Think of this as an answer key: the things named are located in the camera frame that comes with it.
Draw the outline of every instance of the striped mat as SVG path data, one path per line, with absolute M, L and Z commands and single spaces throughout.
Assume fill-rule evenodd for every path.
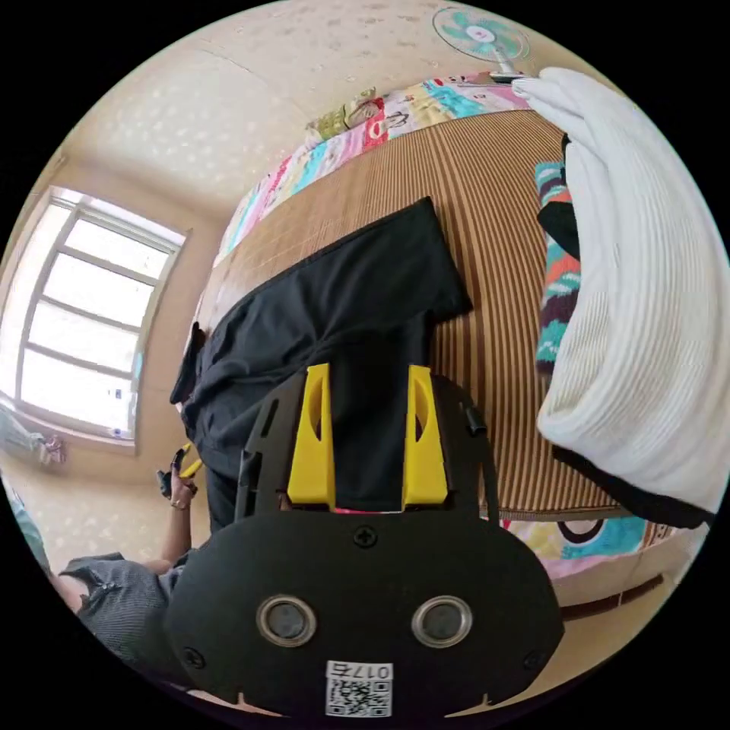
M 535 428 L 545 242 L 535 165 L 561 133 L 532 111 L 472 116 L 389 141 L 289 198 L 213 269 L 198 308 L 211 331 L 254 287 L 425 195 L 436 207 L 474 312 L 438 330 L 433 368 L 471 391 L 489 425 L 503 517 L 600 519 L 625 512 L 554 461 Z

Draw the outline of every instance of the white blanket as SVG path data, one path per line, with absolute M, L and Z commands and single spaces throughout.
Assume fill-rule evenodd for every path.
M 714 513 L 730 474 L 730 266 L 700 190 L 646 115 L 597 81 L 546 68 L 513 90 L 572 141 L 580 243 L 578 303 L 538 429 Z

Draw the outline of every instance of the pillow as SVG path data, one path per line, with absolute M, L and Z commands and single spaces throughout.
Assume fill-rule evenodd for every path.
M 373 101 L 375 95 L 375 87 L 361 91 L 354 99 L 310 122 L 305 128 L 306 148 L 311 150 L 375 116 L 379 109 Z

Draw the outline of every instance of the colorful bed sheet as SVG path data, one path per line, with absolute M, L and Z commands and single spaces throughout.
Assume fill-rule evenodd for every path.
M 216 266 L 249 231 L 294 193 L 329 175 L 353 157 L 418 129 L 466 116 L 527 109 L 511 87 L 481 84 L 477 75 L 432 78 L 376 100 L 379 112 L 348 132 L 312 150 L 302 144 L 259 181 L 239 203 L 231 219 Z
M 580 522 L 504 519 L 501 525 L 532 549 L 552 580 L 639 553 L 679 532 L 634 516 Z

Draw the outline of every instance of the hand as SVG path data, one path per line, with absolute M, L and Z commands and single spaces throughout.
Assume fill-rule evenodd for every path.
M 198 488 L 192 479 L 183 479 L 174 464 L 170 466 L 170 476 L 170 504 L 176 509 L 188 509 Z

